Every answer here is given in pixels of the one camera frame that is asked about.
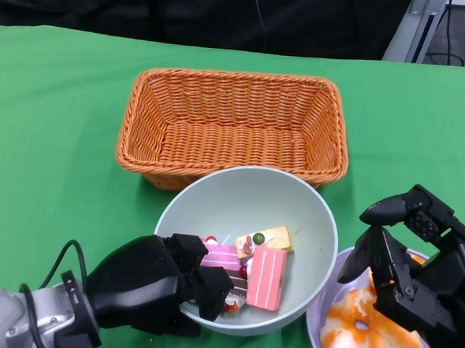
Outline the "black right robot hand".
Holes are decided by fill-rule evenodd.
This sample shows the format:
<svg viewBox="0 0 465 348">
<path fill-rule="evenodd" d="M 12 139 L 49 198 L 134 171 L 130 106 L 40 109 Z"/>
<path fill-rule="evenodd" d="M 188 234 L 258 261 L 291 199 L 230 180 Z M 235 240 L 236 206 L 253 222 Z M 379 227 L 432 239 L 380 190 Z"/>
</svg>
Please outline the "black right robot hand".
<svg viewBox="0 0 465 348">
<path fill-rule="evenodd" d="M 372 271 L 375 309 L 429 348 L 465 348 L 465 224 L 423 186 L 375 202 L 360 215 L 369 227 L 357 239 L 337 280 L 349 283 Z M 437 248 L 424 264 L 388 227 L 404 224 Z"/>
</svg>

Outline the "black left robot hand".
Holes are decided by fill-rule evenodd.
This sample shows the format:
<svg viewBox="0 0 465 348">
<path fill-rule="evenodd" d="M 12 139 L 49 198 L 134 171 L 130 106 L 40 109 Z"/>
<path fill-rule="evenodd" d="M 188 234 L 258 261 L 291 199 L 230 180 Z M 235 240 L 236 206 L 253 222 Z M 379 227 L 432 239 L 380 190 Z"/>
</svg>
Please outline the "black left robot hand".
<svg viewBox="0 0 465 348">
<path fill-rule="evenodd" d="M 198 323 L 180 310 L 194 301 L 202 319 L 216 320 L 233 281 L 222 267 L 204 267 L 208 253 L 196 235 L 144 236 L 105 257 L 86 281 L 100 327 L 130 326 L 151 334 L 197 337 Z"/>
</svg>

